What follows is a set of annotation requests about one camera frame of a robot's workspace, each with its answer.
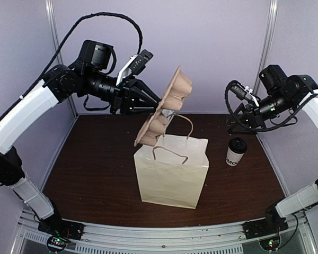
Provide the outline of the black plastic cup lid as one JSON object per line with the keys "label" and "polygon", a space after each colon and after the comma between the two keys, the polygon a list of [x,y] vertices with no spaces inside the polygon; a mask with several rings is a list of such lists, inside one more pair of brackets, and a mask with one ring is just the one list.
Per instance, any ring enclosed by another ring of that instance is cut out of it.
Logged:
{"label": "black plastic cup lid", "polygon": [[228,143],[228,147],[232,152],[238,154],[244,154],[248,149],[247,143],[240,137],[232,138]]}

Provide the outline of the cardboard cup carrier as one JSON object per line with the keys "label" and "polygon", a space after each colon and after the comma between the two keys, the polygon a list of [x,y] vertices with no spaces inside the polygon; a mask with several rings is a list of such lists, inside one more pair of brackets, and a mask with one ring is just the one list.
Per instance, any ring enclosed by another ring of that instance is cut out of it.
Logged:
{"label": "cardboard cup carrier", "polygon": [[159,137],[164,135],[169,124],[164,111],[179,111],[185,99],[192,92],[192,81],[182,72],[179,65],[171,78],[155,112],[152,113],[140,128],[134,146],[144,144],[155,146]]}

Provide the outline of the white paper coffee cup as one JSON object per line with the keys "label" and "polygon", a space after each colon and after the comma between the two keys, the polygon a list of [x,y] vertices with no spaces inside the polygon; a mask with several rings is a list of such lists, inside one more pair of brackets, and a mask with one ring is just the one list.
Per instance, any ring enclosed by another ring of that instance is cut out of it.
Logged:
{"label": "white paper coffee cup", "polygon": [[247,152],[247,149],[237,150],[231,147],[228,147],[225,162],[229,166],[237,166],[237,164],[242,159],[243,155]]}

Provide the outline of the brown paper bag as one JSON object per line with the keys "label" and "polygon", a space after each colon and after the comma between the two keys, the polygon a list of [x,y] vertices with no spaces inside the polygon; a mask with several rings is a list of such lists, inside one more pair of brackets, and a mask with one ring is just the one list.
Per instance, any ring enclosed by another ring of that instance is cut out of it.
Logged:
{"label": "brown paper bag", "polygon": [[163,134],[142,145],[134,164],[142,202],[195,209],[209,169],[208,139]]}

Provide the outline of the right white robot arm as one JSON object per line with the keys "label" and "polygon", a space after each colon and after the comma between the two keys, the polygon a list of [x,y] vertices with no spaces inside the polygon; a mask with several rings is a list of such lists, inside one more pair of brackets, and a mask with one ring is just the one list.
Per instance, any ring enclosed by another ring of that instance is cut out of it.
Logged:
{"label": "right white robot arm", "polygon": [[[232,124],[229,133],[258,134],[286,126],[304,111],[318,129],[318,84],[309,75],[287,76],[279,65],[269,65],[259,73],[267,97],[259,99],[253,91],[233,80],[225,89],[225,103]],[[297,193],[270,206],[261,229],[273,233],[285,218],[318,205],[318,179]]]}

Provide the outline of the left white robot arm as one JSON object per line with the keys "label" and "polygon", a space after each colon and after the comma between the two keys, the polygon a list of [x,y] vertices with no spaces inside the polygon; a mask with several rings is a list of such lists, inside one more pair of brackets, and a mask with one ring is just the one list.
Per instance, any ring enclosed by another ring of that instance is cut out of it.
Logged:
{"label": "left white robot arm", "polygon": [[112,46],[83,42],[78,58],[69,66],[57,65],[42,74],[36,86],[0,119],[0,183],[10,187],[54,235],[66,227],[55,205],[42,194],[22,169],[15,141],[43,114],[72,94],[94,96],[108,103],[110,113],[152,113],[160,98],[137,79],[153,55],[142,50],[111,77],[116,65]]}

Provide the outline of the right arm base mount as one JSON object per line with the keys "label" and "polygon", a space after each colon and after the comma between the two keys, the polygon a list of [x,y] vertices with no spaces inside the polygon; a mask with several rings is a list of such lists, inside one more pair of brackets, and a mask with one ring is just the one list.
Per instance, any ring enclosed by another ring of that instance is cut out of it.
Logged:
{"label": "right arm base mount", "polygon": [[247,240],[258,239],[259,246],[267,252],[277,251],[281,246],[281,232],[288,229],[286,221],[270,225],[266,219],[246,221],[242,224]]}

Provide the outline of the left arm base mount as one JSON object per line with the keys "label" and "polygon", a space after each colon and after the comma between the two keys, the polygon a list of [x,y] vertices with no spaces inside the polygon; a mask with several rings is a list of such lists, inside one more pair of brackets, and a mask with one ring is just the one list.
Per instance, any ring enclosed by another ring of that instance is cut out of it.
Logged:
{"label": "left arm base mount", "polygon": [[71,221],[62,221],[60,229],[51,229],[45,221],[40,221],[38,230],[50,234],[46,240],[46,247],[54,253],[64,251],[72,240],[80,240],[84,232],[84,224]]}

